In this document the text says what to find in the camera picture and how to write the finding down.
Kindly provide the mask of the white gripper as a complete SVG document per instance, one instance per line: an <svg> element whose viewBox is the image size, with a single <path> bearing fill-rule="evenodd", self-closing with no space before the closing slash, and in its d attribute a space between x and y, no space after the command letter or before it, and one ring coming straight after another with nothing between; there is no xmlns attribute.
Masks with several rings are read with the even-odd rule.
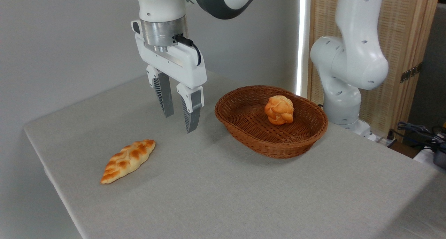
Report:
<svg viewBox="0 0 446 239"><path fill-rule="evenodd" d="M149 84L155 89L163 114L166 118L174 115L170 76L180 82L177 92L182 101L186 132L193 132L199 124L201 107L204 106L201 86L207 81L204 58L197 65L199 57L196 49L182 43L167 47L167 52L158 52L145 45L139 20L132 21L132 29L139 54L149 64L146 69Z"/></svg>

